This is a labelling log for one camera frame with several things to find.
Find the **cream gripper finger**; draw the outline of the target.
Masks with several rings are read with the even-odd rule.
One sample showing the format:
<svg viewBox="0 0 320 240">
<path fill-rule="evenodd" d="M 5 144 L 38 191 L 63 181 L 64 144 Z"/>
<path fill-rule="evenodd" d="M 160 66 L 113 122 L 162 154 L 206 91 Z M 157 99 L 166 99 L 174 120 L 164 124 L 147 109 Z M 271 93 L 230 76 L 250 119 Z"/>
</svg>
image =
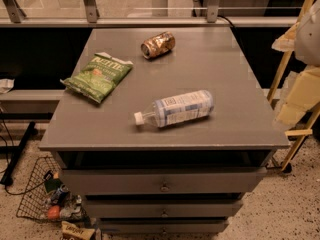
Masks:
<svg viewBox="0 0 320 240">
<path fill-rule="evenodd" d="M 320 68 L 307 66 L 300 73 L 290 72 L 275 107 L 275 120 L 287 126 L 295 126 L 319 102 Z"/>
<path fill-rule="evenodd" d="M 283 35 L 277 38 L 271 48 L 281 52 L 293 51 L 295 49 L 296 31 L 299 24 L 292 25 Z"/>
</svg>

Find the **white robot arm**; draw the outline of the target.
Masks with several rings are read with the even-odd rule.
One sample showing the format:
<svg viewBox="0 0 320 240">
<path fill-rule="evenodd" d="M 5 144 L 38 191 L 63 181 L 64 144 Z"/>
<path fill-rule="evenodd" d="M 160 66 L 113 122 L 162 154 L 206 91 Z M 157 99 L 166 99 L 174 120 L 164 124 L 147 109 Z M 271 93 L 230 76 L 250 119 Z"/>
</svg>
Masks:
<svg viewBox="0 0 320 240">
<path fill-rule="evenodd" d="M 272 48 L 293 51 L 295 58 L 306 65 L 300 73 L 291 71 L 285 78 L 275 107 L 275 121 L 291 128 L 320 102 L 320 0 L 299 23 L 276 39 Z"/>
</svg>

